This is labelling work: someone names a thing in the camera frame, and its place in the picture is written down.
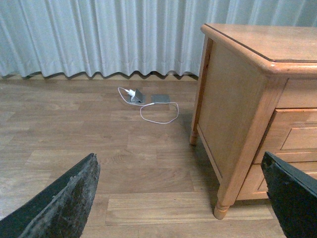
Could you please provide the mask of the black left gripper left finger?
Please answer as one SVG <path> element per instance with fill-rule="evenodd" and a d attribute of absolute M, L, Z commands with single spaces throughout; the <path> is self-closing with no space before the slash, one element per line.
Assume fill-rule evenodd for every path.
<path fill-rule="evenodd" d="M 95 199 L 101 166 L 89 154 L 0 222 L 2 238 L 79 238 Z"/>

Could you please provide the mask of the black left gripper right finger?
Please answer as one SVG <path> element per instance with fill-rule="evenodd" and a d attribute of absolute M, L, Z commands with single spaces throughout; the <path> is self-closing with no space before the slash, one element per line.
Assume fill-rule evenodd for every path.
<path fill-rule="evenodd" d="M 279 224 L 288 238 L 317 236 L 317 180 L 265 152 L 261 169 L 267 195 Z"/>

